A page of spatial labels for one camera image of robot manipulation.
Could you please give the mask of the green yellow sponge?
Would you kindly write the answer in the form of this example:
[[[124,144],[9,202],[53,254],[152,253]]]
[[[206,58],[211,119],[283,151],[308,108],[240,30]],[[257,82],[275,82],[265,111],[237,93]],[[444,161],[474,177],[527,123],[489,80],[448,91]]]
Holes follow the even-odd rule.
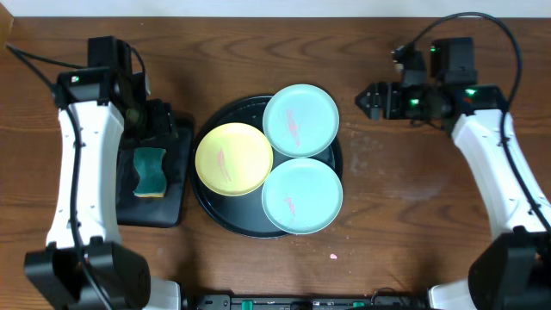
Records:
[[[134,150],[133,166],[139,181],[133,194],[139,198],[162,198],[167,190],[167,178],[163,172],[163,148],[141,147]]]

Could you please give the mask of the yellow plate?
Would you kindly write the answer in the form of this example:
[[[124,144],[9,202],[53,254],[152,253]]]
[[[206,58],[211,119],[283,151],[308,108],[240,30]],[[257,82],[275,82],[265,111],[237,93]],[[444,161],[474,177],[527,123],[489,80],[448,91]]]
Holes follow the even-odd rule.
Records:
[[[266,136],[244,123],[227,123],[209,131],[195,153],[195,169],[208,189],[241,196],[258,189],[272,171],[274,154]]]

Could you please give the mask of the mint plate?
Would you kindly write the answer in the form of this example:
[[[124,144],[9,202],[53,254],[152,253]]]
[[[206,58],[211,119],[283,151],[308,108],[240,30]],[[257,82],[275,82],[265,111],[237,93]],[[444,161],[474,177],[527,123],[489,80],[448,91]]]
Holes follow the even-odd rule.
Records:
[[[309,158],[336,138],[339,112],[333,98],[310,84],[275,93],[263,111],[263,132],[270,144],[291,158]]]
[[[263,185],[261,203],[268,220],[285,233],[319,232],[338,216],[344,190],[336,172],[313,158],[279,164]]]

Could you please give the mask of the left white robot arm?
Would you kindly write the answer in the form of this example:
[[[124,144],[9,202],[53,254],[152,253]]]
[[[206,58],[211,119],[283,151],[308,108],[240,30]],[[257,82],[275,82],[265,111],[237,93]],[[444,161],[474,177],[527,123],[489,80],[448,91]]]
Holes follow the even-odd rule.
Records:
[[[116,165],[135,75],[109,67],[65,72],[54,88],[62,134],[58,202],[46,246],[24,272],[55,309],[180,309],[178,283],[151,275],[124,247]]]

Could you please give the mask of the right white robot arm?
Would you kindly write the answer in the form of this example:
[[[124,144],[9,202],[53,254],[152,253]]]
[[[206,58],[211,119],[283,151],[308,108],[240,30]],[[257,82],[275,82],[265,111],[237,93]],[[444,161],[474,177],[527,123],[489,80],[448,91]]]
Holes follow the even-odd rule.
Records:
[[[374,83],[355,99],[371,120],[441,121],[472,171],[492,242],[467,278],[428,291],[435,309],[548,309],[550,203],[520,150],[496,85]]]

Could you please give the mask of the black rectangular tray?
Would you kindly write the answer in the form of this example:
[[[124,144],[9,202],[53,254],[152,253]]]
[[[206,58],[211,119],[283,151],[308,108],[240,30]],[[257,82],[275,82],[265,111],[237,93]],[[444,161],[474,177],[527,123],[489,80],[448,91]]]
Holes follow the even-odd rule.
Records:
[[[116,217],[123,226],[149,226],[169,228],[181,218],[191,144],[194,137],[194,120],[191,117],[176,118],[176,137],[150,140],[146,147],[165,151],[157,163],[166,180],[166,189],[160,197],[137,196],[134,191],[140,181],[134,163],[134,149],[120,150],[116,172]]]

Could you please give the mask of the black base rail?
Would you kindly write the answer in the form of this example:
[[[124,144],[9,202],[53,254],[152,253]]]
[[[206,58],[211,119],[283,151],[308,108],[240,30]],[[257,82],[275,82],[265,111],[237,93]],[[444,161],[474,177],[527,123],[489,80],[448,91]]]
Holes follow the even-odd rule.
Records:
[[[195,310],[358,310],[358,309],[430,309],[422,298],[377,295],[356,298],[230,296],[211,294],[198,296]]]

